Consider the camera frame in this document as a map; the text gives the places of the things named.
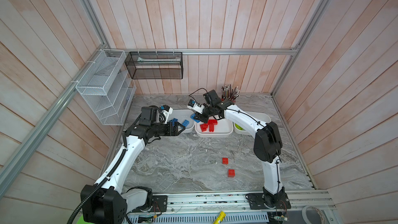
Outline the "red long lego bottom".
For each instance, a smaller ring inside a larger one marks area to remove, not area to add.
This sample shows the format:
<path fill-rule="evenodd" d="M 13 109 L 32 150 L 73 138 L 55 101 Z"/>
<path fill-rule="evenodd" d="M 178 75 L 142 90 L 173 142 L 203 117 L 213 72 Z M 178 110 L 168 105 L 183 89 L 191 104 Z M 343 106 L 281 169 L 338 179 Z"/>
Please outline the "red long lego bottom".
<path fill-rule="evenodd" d="M 217 124 L 218 124 L 218 120 L 209 119 L 208 122 L 207 122 L 207 124 L 209 124 L 209 125 L 217 125 Z"/>

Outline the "green lego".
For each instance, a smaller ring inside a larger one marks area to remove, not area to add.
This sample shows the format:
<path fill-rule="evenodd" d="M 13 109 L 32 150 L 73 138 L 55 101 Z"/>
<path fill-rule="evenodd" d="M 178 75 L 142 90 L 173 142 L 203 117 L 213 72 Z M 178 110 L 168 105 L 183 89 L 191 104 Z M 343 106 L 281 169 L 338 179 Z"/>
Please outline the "green lego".
<path fill-rule="evenodd" d="M 244 131 L 245 129 L 243 129 L 241 126 L 239 126 L 238 124 L 236 124 L 235 123 L 235 127 L 238 129 L 238 130 L 241 130 L 241 131 Z"/>

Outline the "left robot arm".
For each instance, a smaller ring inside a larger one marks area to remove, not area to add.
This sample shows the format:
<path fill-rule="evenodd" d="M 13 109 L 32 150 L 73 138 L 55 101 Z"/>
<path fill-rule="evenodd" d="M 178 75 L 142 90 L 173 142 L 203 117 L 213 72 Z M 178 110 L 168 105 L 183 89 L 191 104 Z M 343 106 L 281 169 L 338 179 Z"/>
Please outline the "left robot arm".
<path fill-rule="evenodd" d="M 122 224 L 131 211 L 152 208 L 150 188 L 135 186 L 127 192 L 122 189 L 131 167 L 147 144 L 163 136 L 179 136 L 185 130 L 183 124 L 169 120 L 172 113 L 168 105 L 142 107 L 136 120 L 123 131 L 123 144 L 111 164 L 94 185 L 84 186 L 81 202 L 68 219 L 69 224 L 79 212 L 87 223 Z"/>

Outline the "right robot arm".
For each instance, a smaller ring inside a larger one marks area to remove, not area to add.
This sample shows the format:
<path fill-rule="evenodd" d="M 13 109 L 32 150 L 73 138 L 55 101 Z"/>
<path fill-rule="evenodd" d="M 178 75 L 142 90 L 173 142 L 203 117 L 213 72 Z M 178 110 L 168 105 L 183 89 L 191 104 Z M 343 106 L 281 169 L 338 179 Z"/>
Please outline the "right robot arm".
<path fill-rule="evenodd" d="M 276 208 L 286 196 L 280 173 L 283 143 L 278 125 L 255 118 L 230 100 L 222 100 L 214 90 L 206 92 L 203 97 L 206 102 L 195 109 L 195 120 L 208 123 L 211 117 L 227 119 L 254 138 L 253 151 L 261 160 L 264 176 L 262 202 L 267 208 Z"/>

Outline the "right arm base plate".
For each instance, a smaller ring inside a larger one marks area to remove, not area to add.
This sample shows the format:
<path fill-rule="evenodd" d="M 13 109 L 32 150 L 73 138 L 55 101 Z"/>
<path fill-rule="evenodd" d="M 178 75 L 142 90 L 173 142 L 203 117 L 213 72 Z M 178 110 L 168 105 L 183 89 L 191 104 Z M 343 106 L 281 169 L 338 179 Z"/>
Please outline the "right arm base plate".
<path fill-rule="evenodd" d="M 259 209 L 290 209 L 291 203 L 286 193 L 270 195 L 264 193 L 247 194 L 246 200 L 249 202 L 251 210 Z"/>

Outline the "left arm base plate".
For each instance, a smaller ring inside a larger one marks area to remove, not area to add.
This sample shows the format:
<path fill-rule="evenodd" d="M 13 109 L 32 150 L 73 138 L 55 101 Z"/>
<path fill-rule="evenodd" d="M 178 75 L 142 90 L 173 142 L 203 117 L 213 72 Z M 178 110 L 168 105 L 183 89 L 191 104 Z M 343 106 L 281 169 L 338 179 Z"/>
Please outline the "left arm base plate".
<path fill-rule="evenodd" d="M 140 206 L 132 213 L 163 213 L 167 211 L 168 196 L 167 195 L 155 195 L 152 197 L 151 206 Z"/>

